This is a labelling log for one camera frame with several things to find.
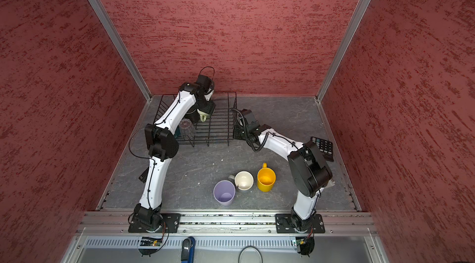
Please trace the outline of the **light green mug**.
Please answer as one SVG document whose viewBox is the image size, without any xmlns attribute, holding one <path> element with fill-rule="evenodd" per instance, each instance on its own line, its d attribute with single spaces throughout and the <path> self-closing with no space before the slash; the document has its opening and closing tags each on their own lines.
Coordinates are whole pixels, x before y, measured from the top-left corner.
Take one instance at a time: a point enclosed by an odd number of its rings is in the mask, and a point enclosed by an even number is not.
<svg viewBox="0 0 475 263">
<path fill-rule="evenodd" d="M 207 119 L 210 118 L 210 114 L 208 113 L 205 113 L 205 112 L 202 112 L 201 110 L 197 110 L 198 114 L 199 114 L 199 118 L 200 118 L 200 122 L 206 122 Z"/>
</svg>

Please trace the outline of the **clear plastic cup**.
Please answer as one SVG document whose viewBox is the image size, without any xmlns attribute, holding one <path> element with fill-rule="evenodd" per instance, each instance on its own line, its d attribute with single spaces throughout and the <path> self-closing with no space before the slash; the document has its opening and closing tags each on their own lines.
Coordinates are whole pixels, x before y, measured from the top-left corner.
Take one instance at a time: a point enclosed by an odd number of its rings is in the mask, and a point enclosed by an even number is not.
<svg viewBox="0 0 475 263">
<path fill-rule="evenodd" d="M 190 119 L 183 119 L 179 123 L 180 133 L 184 140 L 192 140 L 195 137 L 195 126 Z"/>
</svg>

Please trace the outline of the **yellow mug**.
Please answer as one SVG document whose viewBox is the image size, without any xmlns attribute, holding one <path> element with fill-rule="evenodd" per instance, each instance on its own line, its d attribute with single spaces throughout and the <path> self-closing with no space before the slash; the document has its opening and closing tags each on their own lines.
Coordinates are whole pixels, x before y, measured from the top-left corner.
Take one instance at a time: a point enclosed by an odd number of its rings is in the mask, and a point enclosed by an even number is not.
<svg viewBox="0 0 475 263">
<path fill-rule="evenodd" d="M 277 176 L 275 172 L 268 167 L 267 163 L 263 163 L 262 168 L 257 173 L 257 187 L 262 192 L 272 190 Z"/>
</svg>

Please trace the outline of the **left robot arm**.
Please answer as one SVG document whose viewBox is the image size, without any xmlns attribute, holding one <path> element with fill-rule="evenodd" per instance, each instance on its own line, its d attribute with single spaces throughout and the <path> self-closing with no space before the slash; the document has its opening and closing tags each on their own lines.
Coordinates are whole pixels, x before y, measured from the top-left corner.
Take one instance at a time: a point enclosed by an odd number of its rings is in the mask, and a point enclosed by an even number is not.
<svg viewBox="0 0 475 263">
<path fill-rule="evenodd" d="M 215 103 L 211 100 L 213 93 L 214 81 L 200 74 L 195 82 L 182 84 L 163 116 L 144 127 L 149 167 L 142 196 L 131 215 L 131 226 L 141 227 L 149 233 L 165 229 L 160 214 L 162 191 L 169 164 L 179 150 L 175 131 L 192 108 L 200 116 L 210 117 L 215 109 Z"/>
</svg>

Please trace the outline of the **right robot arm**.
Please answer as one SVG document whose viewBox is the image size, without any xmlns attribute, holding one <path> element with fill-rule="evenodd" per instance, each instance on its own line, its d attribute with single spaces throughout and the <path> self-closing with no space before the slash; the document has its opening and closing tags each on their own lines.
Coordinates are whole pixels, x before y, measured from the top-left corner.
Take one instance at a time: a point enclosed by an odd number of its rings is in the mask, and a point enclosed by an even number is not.
<svg viewBox="0 0 475 263">
<path fill-rule="evenodd" d="M 310 229 L 317 200 L 333 179 L 333 173 L 317 143 L 294 141 L 260 124 L 250 110 L 230 109 L 235 114 L 233 138 L 246 141 L 254 152 L 268 149 L 288 161 L 298 195 L 291 209 L 290 225 L 297 232 Z"/>
</svg>

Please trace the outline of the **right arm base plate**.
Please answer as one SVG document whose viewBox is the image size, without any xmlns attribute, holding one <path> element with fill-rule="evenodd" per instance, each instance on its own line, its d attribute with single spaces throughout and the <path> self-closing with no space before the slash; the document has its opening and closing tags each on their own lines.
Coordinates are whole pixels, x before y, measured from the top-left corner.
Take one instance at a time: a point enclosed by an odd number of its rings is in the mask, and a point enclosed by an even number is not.
<svg viewBox="0 0 475 263">
<path fill-rule="evenodd" d="M 320 214 L 313 214 L 306 220 L 300 219 L 296 214 L 276 214 L 275 223 L 277 233 L 325 233 L 323 218 Z"/>
</svg>

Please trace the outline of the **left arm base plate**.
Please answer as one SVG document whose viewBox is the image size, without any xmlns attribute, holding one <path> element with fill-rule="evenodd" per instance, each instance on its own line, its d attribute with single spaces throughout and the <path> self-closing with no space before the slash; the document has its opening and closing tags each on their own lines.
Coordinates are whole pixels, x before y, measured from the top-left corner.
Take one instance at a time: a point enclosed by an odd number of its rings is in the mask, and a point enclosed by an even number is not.
<svg viewBox="0 0 475 263">
<path fill-rule="evenodd" d="M 129 219 L 129 233 L 176 233 L 181 214 L 153 214 L 151 218 L 132 214 Z"/>
</svg>

